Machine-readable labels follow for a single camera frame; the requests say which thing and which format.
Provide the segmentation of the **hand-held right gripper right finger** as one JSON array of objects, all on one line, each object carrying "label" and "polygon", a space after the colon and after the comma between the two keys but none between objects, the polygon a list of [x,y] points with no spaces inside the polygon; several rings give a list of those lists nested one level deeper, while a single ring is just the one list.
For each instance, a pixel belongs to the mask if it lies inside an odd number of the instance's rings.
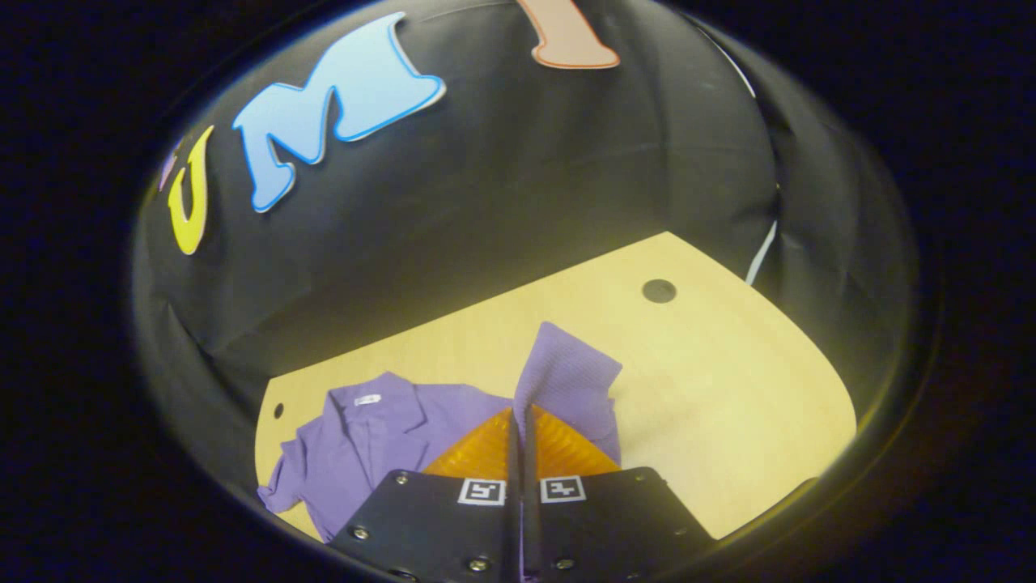
[{"label": "hand-held right gripper right finger", "polygon": [[523,417],[524,582],[661,582],[715,545],[650,467],[539,479],[533,409]]}]

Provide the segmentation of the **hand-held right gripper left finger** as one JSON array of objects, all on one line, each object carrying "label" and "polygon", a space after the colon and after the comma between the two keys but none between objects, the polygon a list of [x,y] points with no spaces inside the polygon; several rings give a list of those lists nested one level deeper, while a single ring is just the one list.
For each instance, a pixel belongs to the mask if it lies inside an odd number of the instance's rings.
[{"label": "hand-held right gripper left finger", "polygon": [[521,581],[522,446],[513,420],[506,409],[461,441],[497,457],[501,479],[393,470],[329,547],[392,581]]}]

